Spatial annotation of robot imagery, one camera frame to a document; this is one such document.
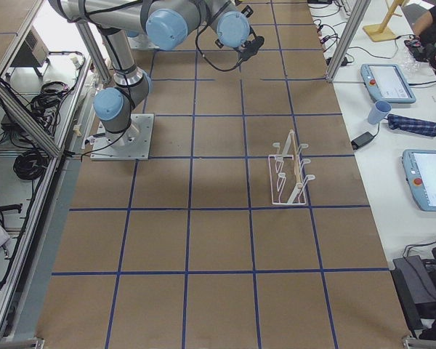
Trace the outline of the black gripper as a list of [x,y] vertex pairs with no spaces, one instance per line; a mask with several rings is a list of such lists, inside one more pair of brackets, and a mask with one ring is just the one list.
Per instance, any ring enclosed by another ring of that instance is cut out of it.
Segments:
[[263,36],[255,36],[251,41],[245,41],[238,49],[239,60],[249,60],[255,56],[265,43]]

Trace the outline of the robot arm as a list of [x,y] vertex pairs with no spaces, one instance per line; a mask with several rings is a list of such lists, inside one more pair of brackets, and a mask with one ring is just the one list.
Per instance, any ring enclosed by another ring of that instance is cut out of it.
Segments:
[[150,94],[146,72],[135,62],[127,34],[143,33],[161,49],[173,49],[209,17],[206,1],[51,1],[69,23],[91,23],[113,65],[114,87],[98,92],[93,106],[105,129],[106,147],[125,150],[140,131],[132,112]]
[[218,47],[229,47],[240,61],[257,54],[265,39],[255,34],[248,17],[250,7],[242,12],[233,1],[146,1],[140,14],[140,29],[128,31],[129,38],[150,42],[155,48],[172,50],[195,31],[199,36],[207,28],[217,35]]

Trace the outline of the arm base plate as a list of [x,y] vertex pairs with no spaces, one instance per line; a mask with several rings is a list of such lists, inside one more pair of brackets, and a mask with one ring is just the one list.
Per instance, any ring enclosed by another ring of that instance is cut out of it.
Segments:
[[131,119],[131,126],[119,140],[114,134],[106,134],[100,121],[97,131],[104,135],[95,139],[90,158],[98,161],[148,160],[154,115],[133,113]]
[[158,45],[155,45],[150,38],[143,33],[139,33],[137,36],[127,37],[129,46],[133,50],[156,50],[159,49]]

